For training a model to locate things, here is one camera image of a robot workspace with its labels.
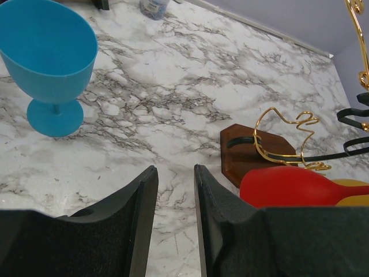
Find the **translucent container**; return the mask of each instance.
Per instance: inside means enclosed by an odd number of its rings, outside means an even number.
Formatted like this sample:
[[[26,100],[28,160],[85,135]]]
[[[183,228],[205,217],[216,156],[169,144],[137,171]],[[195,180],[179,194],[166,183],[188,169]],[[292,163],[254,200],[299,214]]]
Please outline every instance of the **translucent container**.
[[[170,0],[140,0],[141,12],[147,17],[162,19]]]

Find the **goblet base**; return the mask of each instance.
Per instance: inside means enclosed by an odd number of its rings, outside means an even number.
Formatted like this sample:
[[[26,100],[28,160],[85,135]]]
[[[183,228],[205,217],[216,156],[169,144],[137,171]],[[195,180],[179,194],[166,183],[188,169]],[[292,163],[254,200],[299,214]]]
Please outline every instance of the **goblet base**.
[[[77,100],[60,105],[32,100],[28,105],[27,118],[37,132],[49,137],[65,137],[81,126],[83,109]]]

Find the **red spoon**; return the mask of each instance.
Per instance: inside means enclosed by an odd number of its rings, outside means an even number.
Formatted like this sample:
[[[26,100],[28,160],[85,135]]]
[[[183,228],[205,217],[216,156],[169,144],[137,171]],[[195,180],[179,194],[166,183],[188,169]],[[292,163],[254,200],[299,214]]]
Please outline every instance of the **red spoon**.
[[[333,206],[346,197],[365,194],[369,186],[341,186],[295,166],[251,170],[240,186],[240,198],[256,208]]]

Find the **white marble surface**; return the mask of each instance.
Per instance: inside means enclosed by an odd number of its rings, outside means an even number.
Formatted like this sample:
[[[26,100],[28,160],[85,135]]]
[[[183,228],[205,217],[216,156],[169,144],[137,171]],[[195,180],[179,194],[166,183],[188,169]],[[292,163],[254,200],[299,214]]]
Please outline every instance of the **white marble surface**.
[[[147,276],[200,276],[193,167],[220,172],[220,130],[254,126],[268,107],[321,117],[307,154],[330,154],[357,133],[336,120],[348,106],[331,60],[189,3],[171,2],[162,21],[137,0],[111,11],[70,5],[96,31],[99,54],[80,101],[84,124],[68,138],[36,133],[30,98],[0,61],[0,208],[72,214],[154,164],[160,187]],[[262,130],[298,147],[304,134],[268,117]],[[368,181],[366,157],[329,163],[329,178]]]

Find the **wooden base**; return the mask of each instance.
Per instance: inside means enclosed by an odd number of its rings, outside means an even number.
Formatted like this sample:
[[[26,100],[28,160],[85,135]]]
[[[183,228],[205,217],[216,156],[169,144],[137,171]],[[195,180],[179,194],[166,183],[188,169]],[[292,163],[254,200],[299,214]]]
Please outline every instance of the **wooden base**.
[[[220,132],[221,172],[237,188],[243,177],[252,169],[283,166],[265,160],[253,144],[241,144],[228,149],[226,144],[236,137],[252,136],[254,128],[234,124]],[[263,148],[276,154],[295,155],[296,151],[287,140],[275,134],[258,131]]]

